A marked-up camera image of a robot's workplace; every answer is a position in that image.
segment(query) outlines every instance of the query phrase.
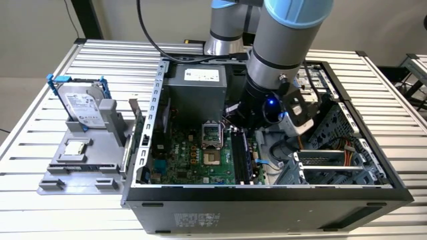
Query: green circuit board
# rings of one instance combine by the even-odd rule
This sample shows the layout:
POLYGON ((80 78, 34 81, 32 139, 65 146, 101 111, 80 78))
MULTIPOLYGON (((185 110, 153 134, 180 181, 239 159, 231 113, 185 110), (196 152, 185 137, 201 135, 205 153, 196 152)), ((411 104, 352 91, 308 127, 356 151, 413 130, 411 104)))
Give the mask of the green circuit board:
MULTIPOLYGON (((171 152, 167 159, 155 159, 155 161, 165 160, 164 174, 159 174, 153 170, 151 175, 152 184, 212 184, 212 185, 233 185, 235 181, 235 165, 231 144, 231 132, 223 133, 223 147, 220 150, 201 148, 201 131, 193 129, 177 129, 172 132, 171 152)), ((251 151, 257 154, 257 148, 251 139, 251 151)), ((259 177, 256 182, 264 184, 263 169, 259 168, 259 177)))

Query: slatted metal surface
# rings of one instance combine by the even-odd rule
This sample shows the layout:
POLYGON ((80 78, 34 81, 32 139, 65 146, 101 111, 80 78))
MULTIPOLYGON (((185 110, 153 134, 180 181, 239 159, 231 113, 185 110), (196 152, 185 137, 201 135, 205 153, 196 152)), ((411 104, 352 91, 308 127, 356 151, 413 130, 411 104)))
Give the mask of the slatted metal surface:
MULTIPOLYGON (((197 44, 163 44, 168 52, 201 53, 197 44)), ((54 75, 108 80, 124 118, 133 114, 127 100, 148 106, 159 53, 147 43, 88 40, 74 45, 54 75)), ((349 233, 324 233, 324 239, 396 240, 427 238, 427 131, 425 122, 379 73, 368 58, 351 51, 311 50, 309 61, 327 61, 352 98, 379 145, 409 188, 415 202, 349 233)), ((139 238, 147 236, 120 195, 46 195, 36 193, 66 130, 65 111, 44 87, 0 147, 0 239, 139 238)), ((317 234, 195 234, 172 239, 317 238, 317 234)))

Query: black pole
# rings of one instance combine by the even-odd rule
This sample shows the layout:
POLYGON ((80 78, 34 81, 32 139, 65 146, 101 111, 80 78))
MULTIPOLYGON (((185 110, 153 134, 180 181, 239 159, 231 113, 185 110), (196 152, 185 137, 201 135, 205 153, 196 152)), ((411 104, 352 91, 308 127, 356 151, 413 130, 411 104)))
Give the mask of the black pole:
POLYGON ((412 95, 420 89, 421 86, 423 86, 421 81, 416 81, 415 84, 411 86, 411 88, 404 93, 404 95, 403 95, 404 98, 408 99, 409 97, 412 97, 412 95))
POLYGON ((92 0, 70 0, 70 3, 78 18, 84 37, 86 39, 104 39, 92 0))

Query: power supply label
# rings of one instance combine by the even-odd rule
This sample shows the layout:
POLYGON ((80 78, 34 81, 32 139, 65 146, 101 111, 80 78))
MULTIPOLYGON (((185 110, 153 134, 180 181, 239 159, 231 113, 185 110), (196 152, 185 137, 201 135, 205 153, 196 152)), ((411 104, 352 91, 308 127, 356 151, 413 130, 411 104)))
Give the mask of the power supply label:
POLYGON ((185 81, 220 81, 220 71, 217 69, 187 68, 184 72, 185 81))
POLYGON ((65 93, 65 97, 78 122, 89 128, 104 128, 104 120, 95 99, 85 93, 65 93))
POLYGON ((175 223, 180 228, 216 227, 220 216, 220 213, 175 213, 175 223))

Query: black computer chassis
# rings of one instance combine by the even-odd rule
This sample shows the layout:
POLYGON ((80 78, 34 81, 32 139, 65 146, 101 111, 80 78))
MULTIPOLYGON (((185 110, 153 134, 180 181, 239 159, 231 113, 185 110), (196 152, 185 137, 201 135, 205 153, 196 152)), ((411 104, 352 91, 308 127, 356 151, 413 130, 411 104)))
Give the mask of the black computer chassis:
POLYGON ((325 61, 321 66, 393 188, 131 187, 131 207, 148 234, 347 232, 413 201, 325 61))

